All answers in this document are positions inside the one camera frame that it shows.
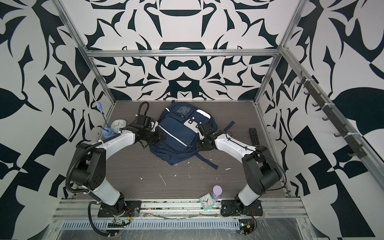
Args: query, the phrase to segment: navy blue backpack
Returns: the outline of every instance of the navy blue backpack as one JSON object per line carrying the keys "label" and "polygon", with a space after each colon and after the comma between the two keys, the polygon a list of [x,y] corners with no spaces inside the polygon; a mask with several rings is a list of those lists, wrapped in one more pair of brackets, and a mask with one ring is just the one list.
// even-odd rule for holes
{"label": "navy blue backpack", "polygon": [[195,126],[206,122],[212,129],[217,130],[217,124],[210,114],[188,103],[172,103],[164,109],[158,120],[158,129],[164,141],[150,145],[149,148],[153,154],[170,165],[196,155],[200,160],[217,169],[217,165],[198,154],[196,149],[196,138],[199,138],[199,134]]}

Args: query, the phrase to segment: backpack pocket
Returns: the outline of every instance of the backpack pocket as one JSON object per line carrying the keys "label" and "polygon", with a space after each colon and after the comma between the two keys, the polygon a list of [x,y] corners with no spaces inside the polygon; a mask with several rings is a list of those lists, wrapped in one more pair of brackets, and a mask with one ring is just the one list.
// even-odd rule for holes
{"label": "backpack pocket", "polygon": [[164,143],[172,147],[175,151],[180,152],[191,147],[196,137],[194,131],[173,118],[165,118],[159,124],[159,130],[162,136],[165,137]]}

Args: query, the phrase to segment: white wall panel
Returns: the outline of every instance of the white wall panel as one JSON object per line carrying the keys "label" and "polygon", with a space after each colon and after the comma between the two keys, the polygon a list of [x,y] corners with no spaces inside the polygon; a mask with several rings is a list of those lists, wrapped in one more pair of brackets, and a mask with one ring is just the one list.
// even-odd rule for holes
{"label": "white wall panel", "polygon": [[89,49],[276,48],[298,0],[63,0]]}
{"label": "white wall panel", "polygon": [[272,57],[115,57],[95,61],[117,100],[253,100]]}
{"label": "white wall panel", "polygon": [[0,18],[0,239],[41,239],[111,103],[50,1],[1,0]]}
{"label": "white wall panel", "polygon": [[[287,47],[383,156],[384,19],[379,0],[310,0]],[[384,192],[282,59],[260,106],[292,194],[317,236],[382,239]]]}

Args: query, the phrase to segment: alarm clock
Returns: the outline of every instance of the alarm clock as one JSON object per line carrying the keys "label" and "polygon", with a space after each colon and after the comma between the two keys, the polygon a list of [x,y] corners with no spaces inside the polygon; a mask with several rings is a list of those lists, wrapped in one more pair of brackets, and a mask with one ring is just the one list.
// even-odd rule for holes
{"label": "alarm clock", "polygon": [[211,197],[211,194],[207,193],[201,198],[199,198],[201,206],[203,207],[204,211],[207,211],[208,209],[211,209],[214,205],[215,202]]}

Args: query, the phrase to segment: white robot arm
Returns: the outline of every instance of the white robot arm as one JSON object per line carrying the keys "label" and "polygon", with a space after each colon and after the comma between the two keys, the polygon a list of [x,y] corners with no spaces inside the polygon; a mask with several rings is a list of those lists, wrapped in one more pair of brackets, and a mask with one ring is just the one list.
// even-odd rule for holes
{"label": "white robot arm", "polygon": [[[106,160],[122,148],[140,140],[146,141],[148,145],[160,142],[162,138],[157,126],[158,123],[154,119],[138,114],[129,126],[105,141],[93,145],[80,144],[67,172],[67,191],[89,194],[97,200],[97,203],[101,203],[110,215],[123,214],[126,208],[124,195],[106,179]],[[247,184],[235,197],[235,210],[242,212],[247,206],[251,206],[260,195],[281,179],[278,165],[266,147],[256,148],[246,145],[226,132],[212,130],[208,123],[194,127],[198,128],[200,136],[196,140],[197,150],[218,149],[243,164]],[[78,184],[79,189],[73,189],[70,181]]]}

